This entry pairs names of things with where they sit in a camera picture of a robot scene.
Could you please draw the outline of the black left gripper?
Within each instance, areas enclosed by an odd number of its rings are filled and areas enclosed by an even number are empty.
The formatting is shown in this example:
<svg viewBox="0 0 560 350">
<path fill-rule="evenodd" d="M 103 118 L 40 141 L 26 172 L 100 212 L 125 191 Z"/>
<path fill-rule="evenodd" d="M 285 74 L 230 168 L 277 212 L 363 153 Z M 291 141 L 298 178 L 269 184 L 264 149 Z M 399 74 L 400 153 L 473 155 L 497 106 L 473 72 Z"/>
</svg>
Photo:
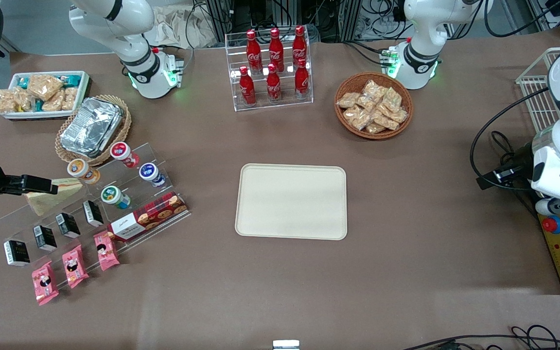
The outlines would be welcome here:
<svg viewBox="0 0 560 350">
<path fill-rule="evenodd" d="M 531 188 L 533 176 L 532 144 L 526 143 L 515 151 L 504 154 L 504 165 L 492 174 L 480 175 L 476 183 L 482 190 L 489 188 Z"/>
</svg>

